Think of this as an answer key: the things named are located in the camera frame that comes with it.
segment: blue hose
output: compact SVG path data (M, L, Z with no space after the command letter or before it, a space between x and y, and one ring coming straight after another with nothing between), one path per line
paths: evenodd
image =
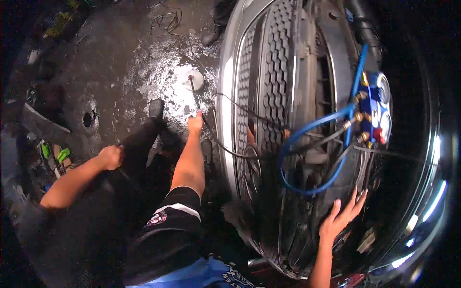
M357 94L357 92L359 90L360 77L362 75L363 66L365 65L365 58L366 58L367 50L368 50L368 45L367 44L363 45L362 52L361 52L360 59L359 59L359 63L357 65L357 70L355 72L354 82L353 82L351 95L350 95L351 99L355 97L355 95ZM354 109L355 109L355 105L351 103L351 104L347 105L344 109L341 109L340 111L338 111L336 113L324 116L324 117L322 117L320 119L317 119L317 120L315 120L315 121L313 121L311 123L306 124L304 127L297 130L296 132L294 132L293 135L285 141L285 144L282 147L282 150L281 150L281 152L279 154L279 162L280 162L280 174L282 176L284 186L287 189L302 193L304 195L314 195L314 194L317 194L319 192L322 192L322 191L326 190L327 188L329 188L333 184L333 182L338 177L339 172L343 168L344 161L346 160L346 157L344 157L339 162L338 167L336 168L336 171L333 174L333 176L331 176L331 178L326 183L324 183L322 186L320 186L320 187L318 187L316 189L313 189L313 190L302 190L302 189L298 189L298 188L292 186L291 184L289 184L288 181L285 178L285 174L284 174L284 171L283 171L283 161L284 161L285 155L290 150L291 145L293 145L293 143L295 143L306 131L312 130L315 127L317 127L317 126L319 126L321 124L333 121L336 118L346 116L347 114L349 114L349 119L351 119L354 116ZM346 131L346 137L344 139L344 148L349 146L351 134L352 134L352 127L349 127L347 129L347 131Z

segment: honeycomb grille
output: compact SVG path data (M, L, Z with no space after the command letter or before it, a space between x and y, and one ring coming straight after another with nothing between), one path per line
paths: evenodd
M261 69L263 81L258 104L259 115L280 125L288 122L289 55L291 45L291 18L293 5L290 0L276 1L270 8L263 37ZM266 123L259 123L257 144L259 151L275 153L283 142L284 132Z
M237 88L237 103L243 107L248 107L248 91L250 82L250 61L251 50L254 39L254 28L248 31L244 38L242 53L240 56L240 70L238 74L238 88ZM242 154L247 146L247 129L248 129L248 114L242 109L236 108L237 113L237 134L236 134L236 148L237 152ZM237 174L239 179L240 191L245 191L245 176L244 166L246 161L237 158Z

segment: wet floor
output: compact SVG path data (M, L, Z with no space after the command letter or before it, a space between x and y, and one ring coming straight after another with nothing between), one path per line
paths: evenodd
M152 20L178 11L174 8L183 13L174 33L183 36L163 35L157 25L151 35ZM202 110L213 106L222 37L210 47L200 42L212 10L213 0L168 0L163 6L158 0L121 1L96 10L75 41L60 45L54 57L65 61L53 82L66 91L63 110L74 155L88 159L120 143L146 120L149 101L156 98L165 101L169 129L185 139L187 117L197 110L183 86L189 70L200 71L205 79L199 93ZM85 113L95 116L89 127Z

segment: black shoe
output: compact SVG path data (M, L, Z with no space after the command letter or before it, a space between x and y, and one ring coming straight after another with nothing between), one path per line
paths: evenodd
M223 27L213 22L213 24L210 25L210 27L208 27L206 31L204 31L204 34L202 36L203 45L210 46L211 44L213 44L219 38L219 35L221 35L222 31Z
M205 139L200 143L202 154L203 154L203 162L205 165L210 165L213 162L213 144L211 140Z
M155 99L149 103L149 118L163 118L163 108L165 106L165 101L162 99Z

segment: dark background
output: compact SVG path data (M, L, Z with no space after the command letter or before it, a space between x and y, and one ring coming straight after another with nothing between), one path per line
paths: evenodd
M45 1L1 2L1 95L3 97L14 59ZM459 99L461 89L461 4L459 1L391 1L402 15L412 34L425 52L428 64L438 78L443 79L442 93ZM458 274L460 255L460 213L458 191L451 202L451 219L445 237L434 250L431 260L417 283L417 287L461 287ZM1 213L1 287L38 287L31 267L24 262L21 249L14 237L7 214Z

